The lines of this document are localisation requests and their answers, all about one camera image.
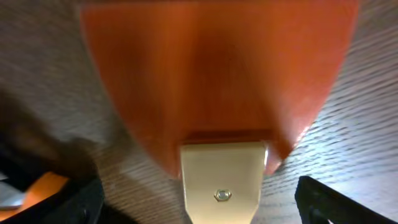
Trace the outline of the orange black long-nose pliers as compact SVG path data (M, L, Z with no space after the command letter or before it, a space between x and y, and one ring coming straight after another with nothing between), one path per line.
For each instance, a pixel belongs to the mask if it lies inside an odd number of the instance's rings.
M44 159L1 156L1 223L59 193L69 181Z

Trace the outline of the orange scraper wooden handle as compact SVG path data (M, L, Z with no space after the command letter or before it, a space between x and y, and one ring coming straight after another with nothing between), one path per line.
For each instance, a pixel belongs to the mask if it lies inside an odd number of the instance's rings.
M343 64L359 2L106 1L80 6L134 140L183 182L193 223L250 223Z

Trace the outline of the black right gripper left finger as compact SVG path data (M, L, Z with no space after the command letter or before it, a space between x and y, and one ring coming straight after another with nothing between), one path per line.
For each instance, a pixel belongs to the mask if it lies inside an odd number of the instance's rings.
M98 222L103 204L99 178L70 179L59 193L1 224L92 224Z

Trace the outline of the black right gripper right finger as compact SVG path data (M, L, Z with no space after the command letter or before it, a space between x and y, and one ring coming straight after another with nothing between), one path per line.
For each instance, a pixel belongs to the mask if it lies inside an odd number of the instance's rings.
M397 224L309 177L299 177L295 201L303 224Z

